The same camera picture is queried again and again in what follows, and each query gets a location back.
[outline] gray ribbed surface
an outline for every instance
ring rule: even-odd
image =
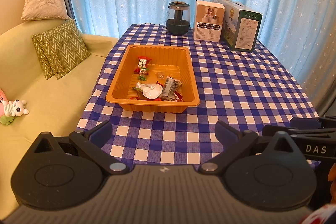
[[[262,212],[235,200],[214,176],[191,165],[137,165],[111,176],[93,199],[75,208],[43,212],[21,206],[5,224],[223,223],[297,224],[310,211]]]

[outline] screw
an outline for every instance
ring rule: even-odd
[[[167,167],[161,167],[160,169],[159,169],[162,173],[166,173],[167,171],[169,171],[169,168],[167,168]]]
[[[214,164],[212,162],[206,162],[201,165],[202,169],[207,172],[215,171],[218,168],[217,164]]]
[[[126,165],[123,164],[122,162],[115,162],[113,164],[110,164],[110,169],[112,171],[120,172],[126,169]]]

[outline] pillow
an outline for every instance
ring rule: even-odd
[[[22,20],[69,19],[64,0],[25,0]]]
[[[50,66],[49,60],[46,56],[46,54],[43,52],[43,49],[40,45],[41,39],[40,39],[40,34],[35,34],[31,37],[33,40],[37,56],[39,58],[43,73],[45,78],[48,80],[50,77],[54,75],[54,72]]]
[[[73,19],[38,36],[57,79],[90,56]]]
[[[4,101],[7,101],[7,98],[4,94],[4,92],[0,89],[0,117],[5,114],[5,110],[4,110],[4,106],[3,106]]]

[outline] nutrition label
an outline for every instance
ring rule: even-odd
[[[251,50],[257,28],[257,20],[242,18],[237,36],[236,48]]]

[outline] green chevron pillow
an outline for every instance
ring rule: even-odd
[[[39,40],[57,79],[90,56],[73,19],[40,33]]]
[[[45,78],[48,80],[50,77],[54,75],[54,72],[50,66],[49,60],[45,53],[43,52],[43,49],[40,45],[41,39],[40,39],[40,34],[35,34],[32,37],[37,56],[39,58],[43,73]]]

